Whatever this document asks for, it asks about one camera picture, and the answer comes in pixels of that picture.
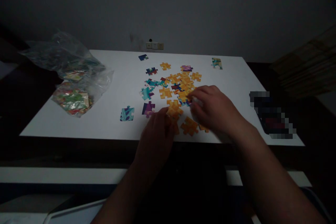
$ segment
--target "plastic bag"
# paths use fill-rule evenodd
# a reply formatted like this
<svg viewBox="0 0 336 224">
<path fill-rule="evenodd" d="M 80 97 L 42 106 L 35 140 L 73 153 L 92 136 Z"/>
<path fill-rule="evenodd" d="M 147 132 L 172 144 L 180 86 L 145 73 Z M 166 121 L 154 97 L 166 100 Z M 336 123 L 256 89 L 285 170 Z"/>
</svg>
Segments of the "plastic bag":
<svg viewBox="0 0 336 224">
<path fill-rule="evenodd" d="M 58 32 L 50 42 L 27 43 L 31 48 L 21 54 L 41 68 L 56 71 L 66 80 L 57 86 L 52 100 L 70 115 L 81 117 L 109 88 L 113 71 L 72 35 Z"/>
</svg>

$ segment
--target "purple puzzle piece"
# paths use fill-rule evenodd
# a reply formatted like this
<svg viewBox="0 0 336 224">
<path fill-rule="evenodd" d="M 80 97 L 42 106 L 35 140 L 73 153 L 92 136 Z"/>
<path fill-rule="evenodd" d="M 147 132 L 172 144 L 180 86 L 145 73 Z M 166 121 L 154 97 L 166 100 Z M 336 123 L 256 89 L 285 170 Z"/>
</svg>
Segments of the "purple puzzle piece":
<svg viewBox="0 0 336 224">
<path fill-rule="evenodd" d="M 183 65 L 181 66 L 183 72 L 192 72 L 194 68 L 192 68 L 190 65 L 186 66 Z"/>
<path fill-rule="evenodd" d="M 151 101 L 149 101 L 148 103 L 144 103 L 141 114 L 146 115 L 146 118 L 149 118 L 154 113 L 154 108 L 155 104 L 152 104 Z"/>
</svg>

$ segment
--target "blue puzzle piece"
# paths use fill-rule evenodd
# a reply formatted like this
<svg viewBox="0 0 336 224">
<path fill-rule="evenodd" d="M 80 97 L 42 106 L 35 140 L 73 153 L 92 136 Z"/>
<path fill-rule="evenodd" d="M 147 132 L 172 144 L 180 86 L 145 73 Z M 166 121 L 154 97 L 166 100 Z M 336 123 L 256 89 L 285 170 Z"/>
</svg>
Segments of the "blue puzzle piece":
<svg viewBox="0 0 336 224">
<path fill-rule="evenodd" d="M 186 102 L 182 102 L 182 99 L 179 99 L 179 102 L 182 104 L 182 107 L 187 105 L 187 107 L 190 107 L 190 102 L 187 100 Z"/>
<path fill-rule="evenodd" d="M 145 84 L 146 87 L 150 87 L 151 89 L 154 89 L 156 86 L 159 85 L 159 81 L 148 79 L 145 81 L 147 84 Z"/>
<path fill-rule="evenodd" d="M 127 106 L 127 108 L 121 109 L 120 121 L 133 121 L 134 108 Z"/>
<path fill-rule="evenodd" d="M 154 93 L 152 92 L 153 89 L 150 89 L 149 87 L 146 87 L 145 89 L 142 88 L 141 91 L 139 92 L 139 94 L 141 95 L 141 97 L 144 99 L 144 100 L 147 100 L 147 99 L 151 99 L 151 96 L 154 95 Z"/>
<path fill-rule="evenodd" d="M 148 68 L 146 70 L 147 70 L 146 74 L 148 74 L 148 75 L 157 74 L 157 72 L 158 72 L 158 70 L 155 69 L 155 68 Z"/>
<path fill-rule="evenodd" d="M 141 61 L 143 61 L 143 60 L 148 60 L 148 56 L 147 56 L 147 54 L 144 54 L 144 55 L 139 56 L 139 59 L 140 59 Z"/>
</svg>

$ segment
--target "electrical outlet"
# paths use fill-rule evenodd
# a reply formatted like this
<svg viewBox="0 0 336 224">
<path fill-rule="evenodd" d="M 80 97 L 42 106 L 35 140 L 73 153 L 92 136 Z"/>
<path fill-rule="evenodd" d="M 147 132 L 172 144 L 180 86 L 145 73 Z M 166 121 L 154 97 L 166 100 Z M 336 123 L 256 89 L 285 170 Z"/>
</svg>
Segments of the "electrical outlet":
<svg viewBox="0 0 336 224">
<path fill-rule="evenodd" d="M 157 42 L 152 42 L 152 49 L 158 49 L 158 43 Z"/>
</svg>

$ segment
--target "gray wall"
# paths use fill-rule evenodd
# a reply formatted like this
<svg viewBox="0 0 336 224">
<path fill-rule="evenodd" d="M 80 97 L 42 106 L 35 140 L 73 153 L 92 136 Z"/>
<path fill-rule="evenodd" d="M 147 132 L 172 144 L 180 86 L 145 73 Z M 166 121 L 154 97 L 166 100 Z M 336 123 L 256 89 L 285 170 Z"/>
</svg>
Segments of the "gray wall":
<svg viewBox="0 0 336 224">
<path fill-rule="evenodd" d="M 57 29 L 89 49 L 242 56 L 273 62 L 336 20 L 335 0 L 1 0 L 0 23 L 24 40 Z"/>
<path fill-rule="evenodd" d="M 329 109 L 331 113 L 336 116 L 336 91 L 320 94 L 317 98 L 327 109 Z"/>
</svg>

